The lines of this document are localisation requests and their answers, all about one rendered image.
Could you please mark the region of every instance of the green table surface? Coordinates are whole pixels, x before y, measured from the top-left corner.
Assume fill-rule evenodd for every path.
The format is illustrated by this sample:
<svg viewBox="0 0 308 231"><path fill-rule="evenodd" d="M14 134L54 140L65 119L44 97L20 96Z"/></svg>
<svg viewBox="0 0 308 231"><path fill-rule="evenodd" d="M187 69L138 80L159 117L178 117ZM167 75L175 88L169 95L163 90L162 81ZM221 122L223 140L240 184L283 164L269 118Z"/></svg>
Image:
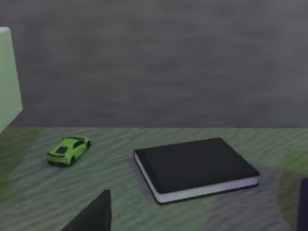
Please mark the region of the green table surface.
<svg viewBox="0 0 308 231"><path fill-rule="evenodd" d="M49 166L46 152L74 134L90 136L91 149L73 167ZM137 148L213 137L261 172L258 187L161 206L132 157L117 161ZM0 134L0 230L59 231L110 189L112 231L291 231L307 176L308 129L7 128Z"/></svg>

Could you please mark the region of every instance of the light green box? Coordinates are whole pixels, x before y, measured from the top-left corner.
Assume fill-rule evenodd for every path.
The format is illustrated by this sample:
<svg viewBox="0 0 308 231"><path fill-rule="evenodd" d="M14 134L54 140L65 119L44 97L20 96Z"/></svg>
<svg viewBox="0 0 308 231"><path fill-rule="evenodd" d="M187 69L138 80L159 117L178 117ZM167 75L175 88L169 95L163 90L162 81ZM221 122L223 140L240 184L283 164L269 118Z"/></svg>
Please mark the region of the light green box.
<svg viewBox="0 0 308 231"><path fill-rule="evenodd" d="M22 109L11 31L0 27L0 132Z"/></svg>

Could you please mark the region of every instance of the black book cover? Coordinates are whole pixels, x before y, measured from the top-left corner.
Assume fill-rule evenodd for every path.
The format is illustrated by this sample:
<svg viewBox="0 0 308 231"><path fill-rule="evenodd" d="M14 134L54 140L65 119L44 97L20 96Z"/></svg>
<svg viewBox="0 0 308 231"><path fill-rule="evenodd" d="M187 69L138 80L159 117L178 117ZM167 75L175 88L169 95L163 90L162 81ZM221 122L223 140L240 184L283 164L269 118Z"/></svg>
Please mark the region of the black book cover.
<svg viewBox="0 0 308 231"><path fill-rule="evenodd" d="M260 175L222 138L138 149L134 152L159 194Z"/></svg>
<svg viewBox="0 0 308 231"><path fill-rule="evenodd" d="M300 184L299 204L297 214L297 231L308 231L308 178Z"/></svg>
<svg viewBox="0 0 308 231"><path fill-rule="evenodd" d="M111 195L110 190L105 190L62 231L110 231L111 220Z"/></svg>

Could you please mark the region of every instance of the gray backdrop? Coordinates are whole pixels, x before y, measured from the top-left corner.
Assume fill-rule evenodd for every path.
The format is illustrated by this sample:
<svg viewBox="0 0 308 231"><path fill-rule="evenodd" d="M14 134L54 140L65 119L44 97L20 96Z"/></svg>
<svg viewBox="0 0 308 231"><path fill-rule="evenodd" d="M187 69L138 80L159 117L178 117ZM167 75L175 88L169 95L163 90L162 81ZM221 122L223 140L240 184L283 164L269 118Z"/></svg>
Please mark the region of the gray backdrop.
<svg viewBox="0 0 308 231"><path fill-rule="evenodd" d="M306 0L1 0L0 25L14 126L308 125Z"/></svg>

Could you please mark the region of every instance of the green toy car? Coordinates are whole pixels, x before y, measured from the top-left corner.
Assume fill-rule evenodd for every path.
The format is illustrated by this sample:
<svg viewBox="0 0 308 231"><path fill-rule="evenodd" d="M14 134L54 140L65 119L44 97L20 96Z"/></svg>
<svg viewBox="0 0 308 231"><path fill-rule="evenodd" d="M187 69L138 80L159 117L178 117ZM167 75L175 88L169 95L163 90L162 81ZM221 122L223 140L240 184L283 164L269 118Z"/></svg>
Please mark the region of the green toy car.
<svg viewBox="0 0 308 231"><path fill-rule="evenodd" d="M72 166L90 147L91 140L88 137L70 136L64 138L60 144L47 153L48 163Z"/></svg>

